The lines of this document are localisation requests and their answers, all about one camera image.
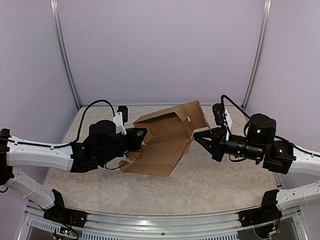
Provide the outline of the brown cardboard box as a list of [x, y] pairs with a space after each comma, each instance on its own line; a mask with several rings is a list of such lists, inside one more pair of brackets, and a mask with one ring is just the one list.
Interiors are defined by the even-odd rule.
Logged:
[[133, 125], [147, 134], [141, 149], [126, 154], [121, 172], [164, 177], [189, 152], [194, 130], [209, 128], [198, 100], [142, 115]]

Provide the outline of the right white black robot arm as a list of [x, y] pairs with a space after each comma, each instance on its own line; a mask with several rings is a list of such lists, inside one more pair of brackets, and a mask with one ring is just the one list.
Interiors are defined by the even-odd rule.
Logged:
[[[231, 134], [227, 127], [221, 126], [196, 132], [193, 138], [218, 162], [227, 154], [234, 156], [237, 162], [245, 159], [253, 160], [256, 164], [262, 163], [264, 169], [274, 173], [318, 176], [320, 154], [276, 136], [276, 125], [274, 119], [257, 113], [250, 117], [244, 127], [246, 136]], [[319, 198], [319, 181], [291, 189], [270, 190], [264, 193], [255, 216], [260, 222], [266, 222], [276, 210], [313, 203]]]

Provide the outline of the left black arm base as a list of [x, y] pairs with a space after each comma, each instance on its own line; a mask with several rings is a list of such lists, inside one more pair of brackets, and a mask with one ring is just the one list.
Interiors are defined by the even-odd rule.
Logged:
[[54, 196], [53, 206], [43, 210], [43, 217], [67, 226], [84, 228], [88, 213], [65, 207], [62, 194], [55, 189], [52, 190], [52, 193]]

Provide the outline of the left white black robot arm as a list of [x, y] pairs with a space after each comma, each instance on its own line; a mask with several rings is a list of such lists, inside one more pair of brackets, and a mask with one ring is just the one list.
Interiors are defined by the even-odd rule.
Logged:
[[63, 223], [70, 218], [62, 195], [47, 189], [23, 173], [19, 166], [36, 166], [60, 169], [71, 173], [87, 173], [106, 167], [115, 158], [141, 148], [147, 135], [146, 128], [119, 130], [110, 120], [90, 125], [83, 142], [72, 141], [65, 145], [27, 142], [12, 136], [10, 130], [0, 131], [0, 184], [21, 194]]

